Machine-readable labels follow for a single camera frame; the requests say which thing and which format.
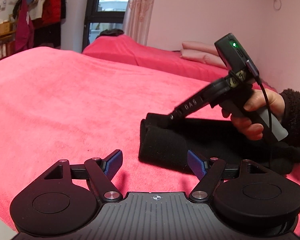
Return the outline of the black sleeved right forearm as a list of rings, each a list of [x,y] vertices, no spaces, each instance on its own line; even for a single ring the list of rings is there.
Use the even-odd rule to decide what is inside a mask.
[[[300,92],[289,88],[280,95],[285,102],[282,126],[288,132],[286,143],[300,149]]]

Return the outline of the person right hand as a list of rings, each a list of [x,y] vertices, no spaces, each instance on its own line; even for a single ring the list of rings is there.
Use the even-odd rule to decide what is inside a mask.
[[[282,126],[283,97],[269,89],[238,90],[220,103],[224,116],[250,140],[281,141],[288,136]]]

